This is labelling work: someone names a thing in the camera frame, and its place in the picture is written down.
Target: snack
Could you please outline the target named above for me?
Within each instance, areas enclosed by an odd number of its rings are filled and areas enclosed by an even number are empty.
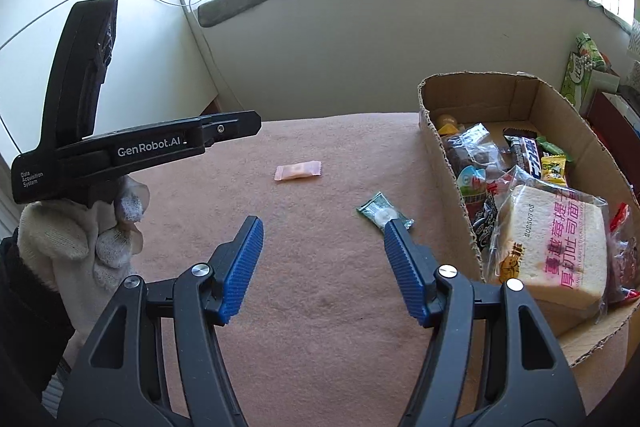
[[[486,198],[482,202],[482,208],[479,208],[475,214],[469,213],[471,226],[476,233],[478,248],[481,251],[489,246],[497,215],[498,209],[495,206],[494,195],[488,190]]]
[[[482,250],[488,245],[497,214],[493,198],[487,203],[487,187],[504,174],[506,165],[502,154],[481,123],[461,134],[443,138],[442,144],[457,178],[478,248]]]
[[[402,212],[389,203],[382,192],[373,196],[367,203],[359,206],[356,210],[372,220],[383,232],[385,231],[387,222],[392,219],[401,219],[402,224],[407,230],[409,230],[414,223],[413,219],[408,219]]]
[[[598,51],[596,43],[593,42],[588,33],[580,33],[575,38],[578,44],[578,53],[582,57],[587,57],[593,63],[593,69],[598,71],[607,71],[607,64],[604,57]]]
[[[548,152],[550,155],[552,155],[552,156],[564,156],[568,162],[574,161],[574,159],[571,158],[571,156],[569,156],[566,152],[564,152],[562,149],[560,149],[557,145],[554,145],[554,144],[546,141],[546,137],[538,136],[536,138],[536,142],[538,142],[538,145],[540,145],[540,147],[543,150],[545,150],[546,152]]]
[[[322,162],[311,161],[294,163],[293,165],[278,165],[273,179],[279,182],[295,178],[319,176],[320,174],[322,174]]]
[[[507,140],[513,164],[517,165],[534,178],[540,179],[542,166],[538,152],[537,133],[522,129],[507,128],[503,131]]]
[[[460,134],[443,137],[442,145],[456,176],[469,165],[476,168],[492,165],[504,170],[500,150],[490,141],[489,131],[481,123]]]
[[[535,299],[575,310],[601,301],[607,285],[601,206],[606,202],[567,188],[514,186],[492,237],[497,278],[517,277]]]
[[[460,131],[455,125],[450,123],[444,124],[442,127],[438,128],[438,134],[440,136],[448,136],[450,134],[458,134]]]
[[[450,114],[441,114],[436,118],[436,129],[444,127],[446,124],[450,124],[456,129],[458,128],[458,120]]]
[[[587,68],[580,55],[571,52],[566,65],[566,73],[560,87],[560,94],[564,96],[575,107],[580,110],[584,95],[591,82],[591,70]]]
[[[639,282],[638,247],[633,235],[631,209],[620,203],[618,212],[609,225],[613,256],[607,300],[610,303],[636,300],[640,294],[634,290]]]
[[[555,183],[566,187],[566,178],[564,177],[564,167],[566,165],[565,156],[543,156],[540,158],[542,166],[542,175],[540,179],[543,182]]]

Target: gloved hand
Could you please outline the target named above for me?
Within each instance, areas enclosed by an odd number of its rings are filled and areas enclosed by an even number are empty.
[[[22,211],[18,249],[23,263],[60,293],[79,346],[142,250],[135,223],[149,204],[146,185],[124,176],[113,203],[87,208],[70,200],[38,201]]]

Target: candy wrapper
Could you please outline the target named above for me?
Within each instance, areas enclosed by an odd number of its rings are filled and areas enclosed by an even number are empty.
[[[538,145],[540,145],[540,148],[548,152],[551,156],[564,156],[568,162],[574,161],[574,159],[571,158],[571,156],[569,156],[566,152],[560,149],[557,145],[551,142],[548,142],[546,140],[546,137],[538,136],[536,138],[536,142],[538,142]]]
[[[438,129],[440,136],[450,136],[452,134],[458,134],[459,132],[458,128],[450,123],[446,123]]]
[[[293,165],[278,165],[273,177],[277,182],[294,180],[296,178],[308,178],[322,174],[322,162],[302,162]]]
[[[476,233],[476,240],[480,251],[489,246],[491,235],[494,231],[495,218],[498,215],[494,195],[489,188],[490,186],[491,184],[488,185],[488,193],[482,202],[482,208],[478,208],[478,211],[473,216],[469,215],[471,218],[471,226]]]
[[[613,256],[607,299],[610,304],[628,303],[640,297],[635,289],[640,282],[638,246],[633,233],[631,209],[621,203],[609,225]]]
[[[542,165],[542,179],[543,182],[555,183],[566,187],[566,177],[564,175],[564,166],[566,165],[565,156],[543,156],[540,158],[540,164]]]
[[[356,210],[372,220],[382,232],[385,231],[387,222],[392,219],[401,219],[402,224],[407,230],[409,230],[414,223],[413,219],[407,218],[402,212],[389,203],[389,200],[385,198],[382,192],[373,196],[367,203],[359,206]]]
[[[509,145],[513,164],[534,178],[540,179],[542,165],[540,165],[540,152],[538,151],[538,142],[536,142],[538,134],[514,128],[505,129],[503,134]]]
[[[517,277],[538,300],[583,318],[606,309],[610,263],[607,203],[534,178],[503,177],[485,278]]]

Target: blue gripper pad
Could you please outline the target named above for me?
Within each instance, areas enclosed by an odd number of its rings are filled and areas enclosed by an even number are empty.
[[[240,311],[242,299],[262,251],[263,240],[264,227],[261,220],[256,219],[223,283],[222,305],[218,314],[225,324],[229,324],[229,319]]]
[[[385,227],[385,252],[409,315],[417,319],[418,324],[424,326],[429,316],[424,302],[424,281],[415,269],[414,262],[391,222]]]

